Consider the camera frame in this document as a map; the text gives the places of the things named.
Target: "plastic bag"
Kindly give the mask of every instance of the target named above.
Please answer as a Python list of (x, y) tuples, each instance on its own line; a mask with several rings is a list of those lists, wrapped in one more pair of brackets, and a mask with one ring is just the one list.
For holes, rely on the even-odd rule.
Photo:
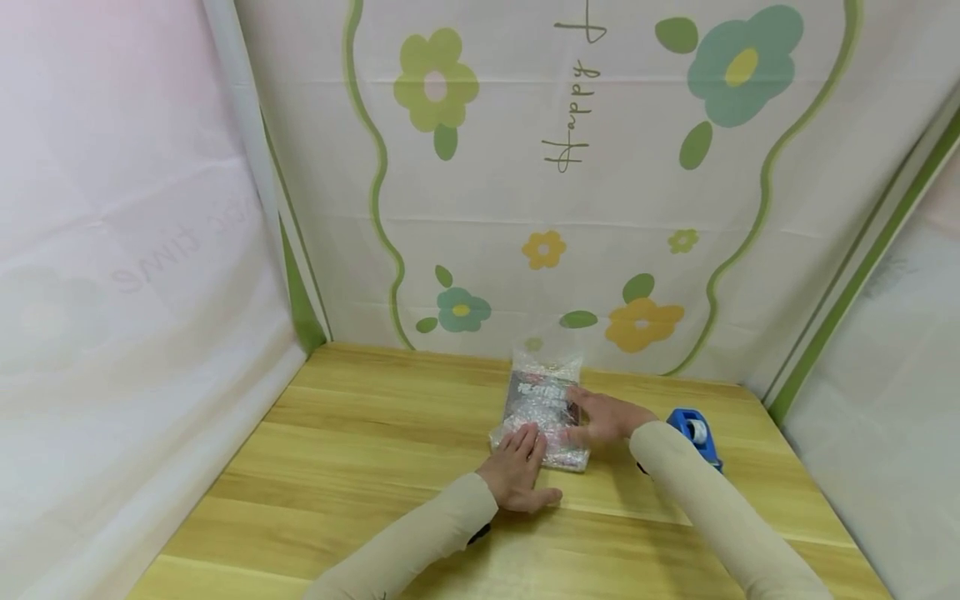
[(541, 348), (531, 348), (529, 342), (530, 339), (514, 348), (503, 419), (490, 433), (491, 448), (524, 423), (535, 422), (547, 441), (543, 465), (583, 472), (587, 469), (589, 450), (572, 445), (564, 436), (566, 428), (579, 425), (582, 420), (580, 407), (566, 399), (566, 391), (580, 382), (583, 353), (563, 348), (554, 349), (552, 354), (541, 352)]

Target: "clear plastic packaging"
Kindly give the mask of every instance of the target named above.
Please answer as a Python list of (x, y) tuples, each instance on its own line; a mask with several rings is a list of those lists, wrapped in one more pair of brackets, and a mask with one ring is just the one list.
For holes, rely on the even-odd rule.
[(496, 448), (505, 435), (524, 423), (535, 422), (547, 441), (545, 467), (586, 470), (589, 450), (570, 444), (564, 436), (566, 428), (581, 424), (580, 407), (566, 399), (566, 391), (580, 382), (583, 362), (582, 352), (563, 350), (562, 345), (559, 351), (544, 351), (540, 338), (517, 345), (503, 419), (490, 433), (491, 447)]

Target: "wooden table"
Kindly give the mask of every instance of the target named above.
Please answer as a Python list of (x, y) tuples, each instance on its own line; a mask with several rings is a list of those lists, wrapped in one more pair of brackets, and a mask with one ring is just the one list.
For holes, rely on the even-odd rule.
[[(332, 344), (300, 370), (139, 582), (135, 600), (295, 600), (310, 581), (487, 456), (509, 365)], [(707, 417), (730, 480), (837, 598), (889, 598), (759, 401), (725, 384), (586, 372), (586, 387), (661, 417)], [(435, 564), (403, 597), (742, 598), (689, 521), (625, 448), (539, 518)]]

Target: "sleeve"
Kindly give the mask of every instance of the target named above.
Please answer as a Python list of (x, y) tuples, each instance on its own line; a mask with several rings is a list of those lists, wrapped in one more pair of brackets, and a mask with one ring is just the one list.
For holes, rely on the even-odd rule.
[(747, 600), (829, 600), (816, 573), (679, 431), (641, 425), (630, 451), (684, 511)]
[(470, 473), (335, 565), (303, 600), (389, 600), (424, 569), (467, 547), (497, 506), (487, 483)]

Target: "photo booth tent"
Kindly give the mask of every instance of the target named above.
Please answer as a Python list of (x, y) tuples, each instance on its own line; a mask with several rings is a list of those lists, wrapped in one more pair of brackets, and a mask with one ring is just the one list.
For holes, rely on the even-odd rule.
[(956, 3), (0, 17), (5, 597), (122, 598), (327, 339), (551, 328), (747, 385), (898, 598), (956, 594), (955, 177), (910, 217), (960, 133)]

